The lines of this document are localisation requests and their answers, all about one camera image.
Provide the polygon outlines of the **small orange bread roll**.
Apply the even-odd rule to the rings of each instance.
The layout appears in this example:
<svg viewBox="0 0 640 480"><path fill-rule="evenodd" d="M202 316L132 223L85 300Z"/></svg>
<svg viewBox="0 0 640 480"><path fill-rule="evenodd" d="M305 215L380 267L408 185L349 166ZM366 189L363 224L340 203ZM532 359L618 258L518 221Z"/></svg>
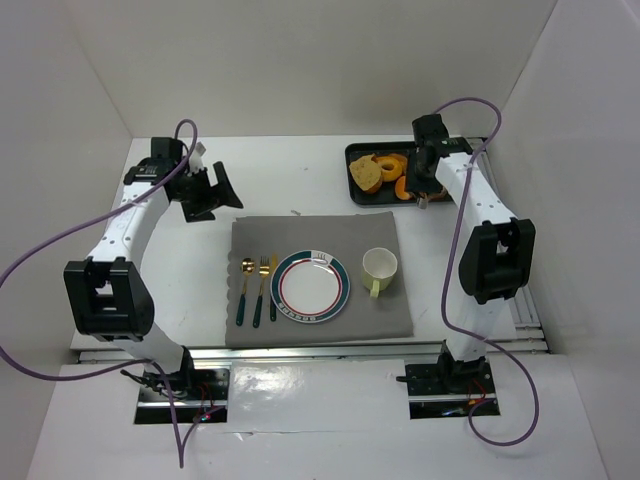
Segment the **small orange bread roll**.
<svg viewBox="0 0 640 480"><path fill-rule="evenodd" d="M413 199L413 194L406 189L406 177L399 177L394 185L394 193L398 200L409 201Z"/></svg>

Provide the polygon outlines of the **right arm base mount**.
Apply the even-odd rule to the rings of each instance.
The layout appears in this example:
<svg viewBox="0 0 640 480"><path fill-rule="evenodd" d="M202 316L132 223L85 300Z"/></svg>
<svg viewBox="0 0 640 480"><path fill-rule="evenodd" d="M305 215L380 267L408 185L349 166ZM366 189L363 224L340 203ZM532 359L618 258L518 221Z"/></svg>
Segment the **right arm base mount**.
<svg viewBox="0 0 640 480"><path fill-rule="evenodd" d="M411 420L499 416L493 373L485 363L478 373L444 380L436 364L406 364L396 381L406 387Z"/></svg>

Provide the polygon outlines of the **silver metal tongs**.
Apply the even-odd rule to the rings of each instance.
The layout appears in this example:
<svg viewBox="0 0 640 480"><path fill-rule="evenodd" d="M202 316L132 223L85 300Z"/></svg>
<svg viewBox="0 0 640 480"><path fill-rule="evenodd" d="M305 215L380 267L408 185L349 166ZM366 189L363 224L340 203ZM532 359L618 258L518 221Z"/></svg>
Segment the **silver metal tongs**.
<svg viewBox="0 0 640 480"><path fill-rule="evenodd" d="M419 209L424 210L428 207L429 198L426 193L424 192L417 193L415 195L415 198L416 198L416 205Z"/></svg>

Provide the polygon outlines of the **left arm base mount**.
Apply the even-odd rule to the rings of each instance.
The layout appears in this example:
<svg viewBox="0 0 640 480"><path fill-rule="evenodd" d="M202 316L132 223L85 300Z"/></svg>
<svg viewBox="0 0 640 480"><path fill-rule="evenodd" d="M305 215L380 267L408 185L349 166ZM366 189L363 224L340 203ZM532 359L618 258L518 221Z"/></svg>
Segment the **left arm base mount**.
<svg viewBox="0 0 640 480"><path fill-rule="evenodd" d="M229 368L194 370L190 386L172 389L177 422L189 424L198 418L204 424L226 423L230 377ZM139 393L134 423L136 425L170 424L169 397L159 377L139 379L135 375L135 382L139 386Z"/></svg>

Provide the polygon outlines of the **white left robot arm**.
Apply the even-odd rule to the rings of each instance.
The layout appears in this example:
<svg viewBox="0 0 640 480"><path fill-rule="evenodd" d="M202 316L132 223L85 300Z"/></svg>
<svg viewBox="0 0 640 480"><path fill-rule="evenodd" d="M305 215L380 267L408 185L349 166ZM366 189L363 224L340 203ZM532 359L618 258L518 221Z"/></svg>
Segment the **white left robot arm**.
<svg viewBox="0 0 640 480"><path fill-rule="evenodd" d="M172 389L187 391L196 382L188 349L156 325L154 300L139 271L152 233L169 205L182 206L186 222L214 219L214 209L241 208L222 162L213 170L181 167L169 158L146 158L124 178L124 212L108 223L87 258L69 262L63 272L77 331L110 343L135 359L149 360L144 384L156 387L162 375Z"/></svg>

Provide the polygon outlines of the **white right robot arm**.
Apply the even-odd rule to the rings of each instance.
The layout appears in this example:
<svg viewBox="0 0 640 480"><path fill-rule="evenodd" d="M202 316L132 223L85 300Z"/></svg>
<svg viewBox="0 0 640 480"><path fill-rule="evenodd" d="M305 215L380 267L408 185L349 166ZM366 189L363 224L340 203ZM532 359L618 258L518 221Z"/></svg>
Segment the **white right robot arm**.
<svg viewBox="0 0 640 480"><path fill-rule="evenodd" d="M450 323L472 334L452 331L436 367L440 385L456 394L482 379L484 340L507 301L528 283L536 234L530 220L519 219L499 199L471 156L461 137L422 140L407 167L408 191L427 201L445 194L463 214L451 282L464 296Z"/></svg>

